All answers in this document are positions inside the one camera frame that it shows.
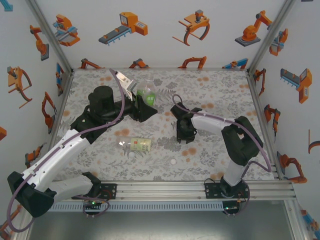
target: white wall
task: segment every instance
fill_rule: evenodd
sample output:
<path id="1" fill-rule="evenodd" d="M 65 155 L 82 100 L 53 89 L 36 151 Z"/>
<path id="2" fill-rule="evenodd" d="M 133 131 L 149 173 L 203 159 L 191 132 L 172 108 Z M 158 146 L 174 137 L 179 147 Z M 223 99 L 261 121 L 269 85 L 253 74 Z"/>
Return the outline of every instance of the white wall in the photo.
<path id="1" fill-rule="evenodd" d="M 0 127 L 6 129 L 7 136 L 0 141 L 0 224 L 6 219 L 6 211 L 12 196 L 7 177 L 13 172 L 22 172 L 26 169 L 25 154 L 31 153 L 44 142 L 48 144 L 42 149 L 44 154 L 51 139 L 45 118 L 41 112 L 45 91 L 49 93 L 57 110 L 62 102 L 62 95 L 57 95 L 56 63 L 59 61 L 52 47 L 49 49 L 49 59 L 40 60 L 40 52 L 36 48 L 36 38 L 30 33 L 30 25 L 38 27 L 37 21 L 30 12 L 24 0 L 10 0 L 13 4 L 12 12 L 4 12 L 0 7 Z M 40 33 L 43 43 L 48 43 L 46 37 Z M 27 97 L 32 101 L 21 109 L 19 106 L 24 99 L 17 92 L 8 93 L 13 87 L 8 87 L 7 67 L 19 66 L 29 75 L 32 87 L 25 90 Z M 27 80 L 22 78 L 23 86 Z M 49 104 L 47 113 L 54 114 Z"/>
<path id="2" fill-rule="evenodd" d="M 278 56 L 266 53 L 258 70 L 266 69 L 265 92 L 260 96 L 263 106 L 270 104 L 277 108 L 279 117 L 275 148 L 281 154 L 296 158 L 301 166 L 307 183 L 294 184 L 297 198 L 302 208 L 320 222 L 320 147 L 314 147 L 308 154 L 308 129 L 311 130 L 311 142 L 320 140 L 319 103 L 320 103 L 320 28 L 318 25 L 320 2 L 297 1 L 280 30 L 288 28 L 288 38 L 284 49 Z M 280 70 L 300 75 L 306 68 L 312 73 L 312 85 L 309 98 L 299 103 L 299 93 L 295 87 L 287 85 L 280 78 Z M 261 81 L 257 83 L 260 91 Z M 272 123 L 269 123 L 271 136 Z M 294 166 L 286 169 L 286 177 L 296 177 Z"/>
<path id="3" fill-rule="evenodd" d="M 243 35 L 244 29 L 253 25 L 256 14 L 265 10 L 272 21 L 277 16 L 283 0 L 38 0 L 46 20 L 51 25 L 56 15 L 69 18 L 78 28 L 80 41 L 62 49 L 74 68 L 81 65 L 81 59 L 107 67 L 128 68 L 133 61 L 142 58 L 150 67 L 179 67 L 191 57 L 207 56 L 204 67 L 216 67 L 229 64 L 243 58 L 253 59 L 262 40 L 266 36 L 267 26 L 261 24 L 257 36 L 262 40 L 243 47 L 235 38 Z M 188 15 L 201 9 L 210 19 L 210 31 L 202 41 L 189 36 L 190 46 L 175 40 L 183 39 L 186 27 L 178 23 Z M 138 33 L 121 37 L 110 46 L 98 41 L 103 35 L 121 25 L 119 14 L 132 12 L 139 21 L 148 25 L 148 35 Z"/>

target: gray floral pattern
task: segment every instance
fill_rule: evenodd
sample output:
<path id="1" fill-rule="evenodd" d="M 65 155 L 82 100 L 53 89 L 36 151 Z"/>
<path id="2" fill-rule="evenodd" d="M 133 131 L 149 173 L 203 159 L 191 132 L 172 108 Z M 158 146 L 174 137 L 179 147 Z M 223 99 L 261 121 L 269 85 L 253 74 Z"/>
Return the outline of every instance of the gray floral pattern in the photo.
<path id="1" fill-rule="evenodd" d="M 246 116 L 262 139 L 255 107 L 246 74 L 243 71 L 189 71 L 189 70 L 132 70 L 119 69 L 130 79 L 153 80 L 156 88 L 154 108 L 158 114 L 145 122 L 125 117 L 124 120 L 102 134 L 91 146 L 83 150 L 57 176 L 56 180 L 76 177 L 90 171 L 99 179 L 131 181 L 201 181 L 219 179 L 227 170 L 230 158 L 222 138 L 199 130 L 195 140 L 179 144 L 176 140 L 176 119 L 170 109 L 173 94 L 179 94 L 189 109 L 198 107 L 225 118 Z M 60 122 L 56 138 L 59 141 L 70 124 L 89 104 L 88 95 L 98 86 L 113 89 L 114 100 L 120 99 L 118 86 L 107 69 L 77 70 Z M 121 136 L 149 138 L 151 151 L 134 151 L 120 147 L 116 139 Z M 261 154 L 254 160 L 264 163 Z M 246 180 L 272 180 L 272 173 L 251 165 Z"/>

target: gray floor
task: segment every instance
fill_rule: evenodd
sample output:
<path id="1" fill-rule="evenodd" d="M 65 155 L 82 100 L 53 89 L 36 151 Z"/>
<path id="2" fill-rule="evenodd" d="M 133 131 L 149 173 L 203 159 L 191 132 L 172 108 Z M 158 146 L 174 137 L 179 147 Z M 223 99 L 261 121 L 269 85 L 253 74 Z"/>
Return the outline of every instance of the gray floor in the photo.
<path id="1" fill-rule="evenodd" d="M 36 219 L 30 240 L 290 240 L 281 204 L 250 202 L 237 217 L 221 212 L 48 212 Z"/>

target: green bottle label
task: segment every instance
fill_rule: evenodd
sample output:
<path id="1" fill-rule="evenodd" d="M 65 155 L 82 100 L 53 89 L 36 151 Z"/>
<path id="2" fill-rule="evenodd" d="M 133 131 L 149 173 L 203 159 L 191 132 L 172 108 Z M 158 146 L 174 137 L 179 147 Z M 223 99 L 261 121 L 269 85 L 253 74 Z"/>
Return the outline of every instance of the green bottle label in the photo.
<path id="1" fill-rule="evenodd" d="M 133 151 L 145 151 L 149 152 L 151 148 L 151 139 L 147 138 L 131 138 L 130 149 Z"/>
<path id="2" fill-rule="evenodd" d="M 156 99 L 156 94 L 154 92 L 147 92 L 144 89 L 138 89 L 138 91 L 136 91 L 136 94 L 141 95 L 143 99 L 146 99 L 146 103 L 151 107 L 154 105 Z"/>

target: clear plastic bottle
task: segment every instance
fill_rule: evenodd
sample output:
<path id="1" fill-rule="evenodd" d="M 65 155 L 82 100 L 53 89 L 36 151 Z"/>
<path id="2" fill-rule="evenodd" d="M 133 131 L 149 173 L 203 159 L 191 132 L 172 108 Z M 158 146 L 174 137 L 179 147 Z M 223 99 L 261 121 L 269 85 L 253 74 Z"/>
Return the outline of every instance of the clear plastic bottle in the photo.
<path id="1" fill-rule="evenodd" d="M 150 152 L 151 149 L 157 148 L 157 143 L 150 138 L 135 136 L 118 136 L 115 143 L 117 148 L 128 148 L 132 151 Z"/>
<path id="2" fill-rule="evenodd" d="M 149 106 L 153 106 L 156 100 L 156 88 L 151 80 L 144 80 L 136 86 L 136 94 L 141 95 L 143 101 Z"/>

